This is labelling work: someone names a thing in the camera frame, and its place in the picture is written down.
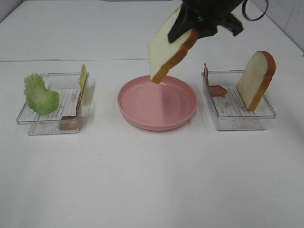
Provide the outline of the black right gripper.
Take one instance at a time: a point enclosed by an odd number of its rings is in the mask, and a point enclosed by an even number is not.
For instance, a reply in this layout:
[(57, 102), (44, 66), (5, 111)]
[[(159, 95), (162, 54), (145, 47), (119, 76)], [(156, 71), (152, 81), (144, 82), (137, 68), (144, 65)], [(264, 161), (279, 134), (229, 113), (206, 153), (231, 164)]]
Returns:
[(198, 39), (214, 36), (218, 26), (237, 36), (244, 28), (232, 11), (241, 0), (184, 0), (178, 16), (168, 33), (168, 42), (175, 42), (190, 29), (198, 31)]

